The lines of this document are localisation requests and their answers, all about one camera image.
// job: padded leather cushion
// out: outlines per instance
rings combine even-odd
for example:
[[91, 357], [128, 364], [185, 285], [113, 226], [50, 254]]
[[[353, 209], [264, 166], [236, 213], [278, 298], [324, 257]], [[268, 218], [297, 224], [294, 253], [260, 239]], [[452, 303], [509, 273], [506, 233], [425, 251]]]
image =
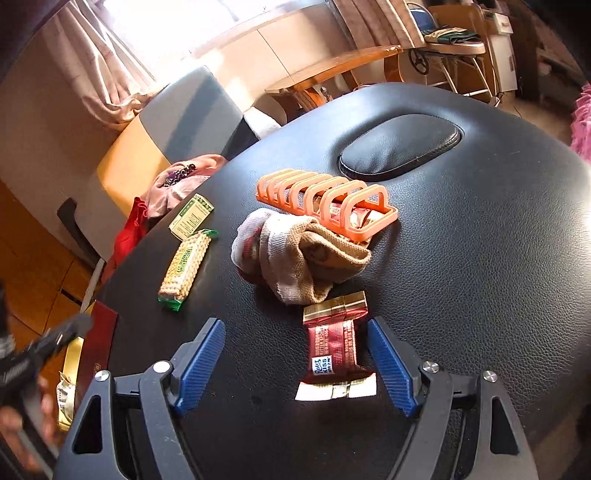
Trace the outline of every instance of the padded leather cushion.
[[350, 179], [390, 180], [423, 165], [457, 145], [460, 129], [431, 115], [402, 115], [353, 140], [339, 157]]
[[[537, 127], [476, 100], [419, 85], [371, 86], [290, 122], [199, 187], [215, 206], [203, 227], [220, 238], [179, 312], [164, 310], [157, 292], [179, 244], [168, 224], [182, 205], [100, 293], [121, 314], [109, 357], [115, 375], [170, 358], [210, 316], [226, 322], [207, 391], [180, 422], [207, 480], [387, 478], [408, 421], [381, 380], [376, 397], [296, 402], [308, 361], [302, 308], [244, 281], [230, 248], [236, 228], [261, 207], [254, 191], [262, 175], [287, 167], [339, 174], [338, 157], [355, 138], [411, 113], [449, 120], [464, 137], [384, 182], [399, 220], [374, 237], [363, 273], [331, 296], [364, 289], [371, 312], [423, 358], [458, 374], [496, 371], [534, 448], [586, 385], [590, 167]], [[362, 336], [358, 345], [371, 367]], [[452, 464], [445, 451], [434, 478], [449, 478]]]
[[240, 109], [204, 66], [164, 88], [139, 117], [170, 163], [207, 153], [231, 160], [258, 140]]

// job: orange plastic rack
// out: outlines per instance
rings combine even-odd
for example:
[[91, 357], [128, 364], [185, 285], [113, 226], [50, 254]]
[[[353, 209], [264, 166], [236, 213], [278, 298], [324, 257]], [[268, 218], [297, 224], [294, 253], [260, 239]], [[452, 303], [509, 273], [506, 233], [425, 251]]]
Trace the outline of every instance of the orange plastic rack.
[[[320, 207], [315, 209], [317, 196], [321, 197]], [[373, 196], [377, 196], [377, 202], [370, 200]], [[368, 186], [361, 180], [293, 168], [261, 177], [256, 184], [256, 199], [294, 215], [316, 217], [321, 225], [356, 243], [366, 241], [398, 218], [398, 209], [388, 204], [388, 192], [383, 185]], [[341, 204], [338, 221], [330, 215], [333, 202]], [[375, 210], [383, 216], [362, 227], [352, 226], [354, 207]]]

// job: pink cloth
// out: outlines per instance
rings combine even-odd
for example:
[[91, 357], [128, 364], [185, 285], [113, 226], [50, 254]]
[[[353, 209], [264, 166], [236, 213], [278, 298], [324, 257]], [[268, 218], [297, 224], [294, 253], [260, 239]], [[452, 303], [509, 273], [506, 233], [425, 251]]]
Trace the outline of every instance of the pink cloth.
[[[189, 164], [195, 165], [195, 170], [187, 178], [182, 179], [171, 187], [163, 187], [168, 176]], [[141, 196], [147, 205], [148, 218], [165, 215], [175, 208], [189, 193], [199, 187], [210, 176], [222, 168], [228, 161], [221, 155], [201, 155], [192, 160], [180, 161], [162, 171], [154, 180], [150, 189]]]
[[573, 141], [570, 144], [575, 152], [591, 162], [591, 85], [583, 86], [576, 103], [574, 121], [570, 126]]

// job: hand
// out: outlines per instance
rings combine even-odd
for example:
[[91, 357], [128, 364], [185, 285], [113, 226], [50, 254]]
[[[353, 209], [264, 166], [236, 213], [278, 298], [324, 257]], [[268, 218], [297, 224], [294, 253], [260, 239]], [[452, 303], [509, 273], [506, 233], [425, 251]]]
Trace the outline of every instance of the hand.
[[[43, 427], [41, 437], [48, 445], [55, 444], [56, 421], [53, 413], [54, 399], [48, 392], [47, 380], [42, 377], [37, 379], [41, 390], [41, 412], [43, 413]], [[30, 472], [40, 472], [37, 462], [18, 438], [18, 432], [22, 430], [22, 418], [11, 407], [0, 408], [0, 434], [6, 440], [7, 445], [17, 457], [21, 465]]]

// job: metal screw cap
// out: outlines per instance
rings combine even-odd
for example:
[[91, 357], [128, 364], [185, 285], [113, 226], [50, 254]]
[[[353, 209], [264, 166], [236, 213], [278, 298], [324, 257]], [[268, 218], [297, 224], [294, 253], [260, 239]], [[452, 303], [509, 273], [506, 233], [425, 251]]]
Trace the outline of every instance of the metal screw cap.
[[437, 362], [431, 362], [430, 360], [427, 360], [425, 363], [423, 363], [423, 370], [425, 370], [425, 372], [429, 372], [430, 374], [436, 374], [439, 372], [439, 364]]
[[482, 373], [482, 378], [484, 378], [487, 382], [494, 383], [499, 380], [499, 375], [494, 373], [492, 370], [484, 370]]
[[170, 369], [170, 363], [166, 360], [161, 360], [160, 362], [156, 362], [152, 368], [156, 373], [164, 374]]
[[109, 371], [107, 370], [101, 370], [95, 373], [95, 380], [97, 382], [104, 382], [107, 378], [109, 378]]

